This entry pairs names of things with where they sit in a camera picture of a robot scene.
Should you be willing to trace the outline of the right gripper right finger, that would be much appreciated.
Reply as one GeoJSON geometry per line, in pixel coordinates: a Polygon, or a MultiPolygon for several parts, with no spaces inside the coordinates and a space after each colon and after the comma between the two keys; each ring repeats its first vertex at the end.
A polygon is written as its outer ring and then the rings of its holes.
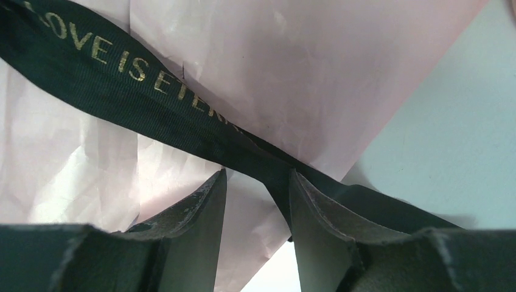
{"type": "Polygon", "coordinates": [[[363,186],[290,177],[303,291],[514,291],[515,231],[468,230],[363,186]]]}

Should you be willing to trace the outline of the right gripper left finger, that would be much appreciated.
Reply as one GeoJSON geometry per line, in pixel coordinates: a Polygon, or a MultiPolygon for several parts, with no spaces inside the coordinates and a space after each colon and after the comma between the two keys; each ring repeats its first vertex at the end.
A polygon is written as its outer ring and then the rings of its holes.
{"type": "Polygon", "coordinates": [[[2,291],[212,291],[226,172],[125,232],[3,224],[2,291]]]}

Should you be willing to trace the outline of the pink paper flower bouquet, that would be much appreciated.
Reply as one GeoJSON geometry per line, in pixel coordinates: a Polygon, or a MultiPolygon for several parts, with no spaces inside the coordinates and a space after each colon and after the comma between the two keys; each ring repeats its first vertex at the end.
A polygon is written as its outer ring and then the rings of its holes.
{"type": "MultiPolygon", "coordinates": [[[[341,180],[484,1],[82,1],[230,122],[341,180]]],[[[1,63],[1,221],[121,231],[219,166],[1,63]]]]}

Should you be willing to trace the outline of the black printed ribbon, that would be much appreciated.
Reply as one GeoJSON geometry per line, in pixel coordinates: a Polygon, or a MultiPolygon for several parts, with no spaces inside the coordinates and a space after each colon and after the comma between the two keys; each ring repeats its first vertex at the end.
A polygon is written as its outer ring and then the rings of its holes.
{"type": "Polygon", "coordinates": [[[287,223],[302,175],[356,214],[405,234],[453,223],[363,186],[346,186],[239,128],[117,25],[72,1],[2,1],[1,58],[35,86],[105,121],[260,181],[287,223]]]}

